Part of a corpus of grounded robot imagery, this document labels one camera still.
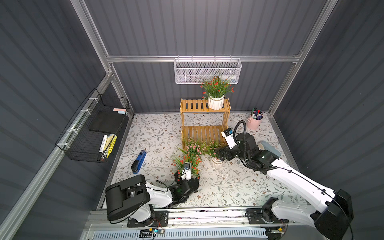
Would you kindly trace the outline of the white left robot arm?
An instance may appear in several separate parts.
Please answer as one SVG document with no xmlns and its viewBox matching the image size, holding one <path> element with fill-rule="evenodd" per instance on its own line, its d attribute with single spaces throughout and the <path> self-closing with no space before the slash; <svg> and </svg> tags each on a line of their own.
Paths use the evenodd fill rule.
<svg viewBox="0 0 384 240">
<path fill-rule="evenodd" d="M 154 205 L 162 209 L 176 207 L 197 193 L 199 186 L 198 178 L 177 179 L 175 185 L 161 188 L 146 181 L 144 175 L 131 177 L 106 188 L 107 219 L 145 222 L 155 216 Z"/>
</svg>

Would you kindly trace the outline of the pink flower pot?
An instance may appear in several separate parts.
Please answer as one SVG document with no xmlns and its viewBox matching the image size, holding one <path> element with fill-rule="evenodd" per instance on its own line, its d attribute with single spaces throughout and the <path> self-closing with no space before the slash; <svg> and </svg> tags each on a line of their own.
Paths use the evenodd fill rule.
<svg viewBox="0 0 384 240">
<path fill-rule="evenodd" d="M 217 150 L 221 147 L 219 142 L 209 142 L 205 144 L 204 154 L 209 159 L 213 169 L 220 168 L 223 161 L 220 160 Z"/>
<path fill-rule="evenodd" d="M 200 157 L 206 149 L 206 144 L 204 142 L 194 140 L 192 138 L 183 139 L 182 144 L 183 145 L 180 150 L 189 158 Z"/>
</svg>

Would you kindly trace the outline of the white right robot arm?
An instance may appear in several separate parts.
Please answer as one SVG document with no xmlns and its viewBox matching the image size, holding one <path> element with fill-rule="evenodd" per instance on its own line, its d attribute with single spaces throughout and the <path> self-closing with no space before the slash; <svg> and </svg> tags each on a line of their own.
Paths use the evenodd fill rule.
<svg viewBox="0 0 384 240">
<path fill-rule="evenodd" d="M 260 211 L 264 222 L 291 220 L 316 228 L 330 240 L 344 237 L 354 218 L 350 194 L 327 188 L 291 168 L 272 145 L 266 141 L 257 143 L 249 133 L 236 135 L 227 129 L 222 136 L 228 145 L 215 150 L 220 161 L 238 158 L 246 168 L 280 181 L 309 203 L 294 205 L 271 197 Z"/>
</svg>

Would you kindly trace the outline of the red flower pot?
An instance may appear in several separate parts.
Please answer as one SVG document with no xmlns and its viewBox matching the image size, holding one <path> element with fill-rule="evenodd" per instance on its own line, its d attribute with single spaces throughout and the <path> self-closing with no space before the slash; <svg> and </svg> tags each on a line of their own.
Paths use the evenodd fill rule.
<svg viewBox="0 0 384 240">
<path fill-rule="evenodd" d="M 199 164 L 201 162 L 202 159 L 199 155 L 195 155 L 192 157 L 185 154 L 183 154 L 182 157 L 175 156 L 172 165 L 177 169 L 177 181 L 199 179 Z"/>
<path fill-rule="evenodd" d="M 212 110 L 220 110 L 224 106 L 225 95 L 235 92 L 230 80 L 224 79 L 220 74 L 213 76 L 210 81 L 202 82 L 201 88 L 205 90 L 203 98 L 208 100 L 209 108 Z"/>
</svg>

